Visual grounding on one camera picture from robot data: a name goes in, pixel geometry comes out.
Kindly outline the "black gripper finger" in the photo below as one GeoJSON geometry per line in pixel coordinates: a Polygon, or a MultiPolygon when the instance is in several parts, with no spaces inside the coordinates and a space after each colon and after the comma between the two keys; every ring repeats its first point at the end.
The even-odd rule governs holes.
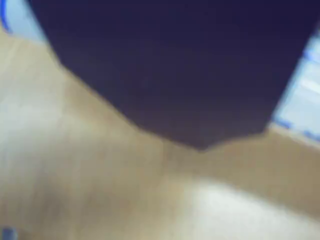
{"type": "Polygon", "coordinates": [[[60,63],[140,128],[155,131],[155,109],[138,98],[141,62],[106,31],[115,14],[100,0],[29,0],[60,63]]]}
{"type": "Polygon", "coordinates": [[[155,132],[196,149],[263,132],[319,20],[319,1],[166,6],[155,132]]]}

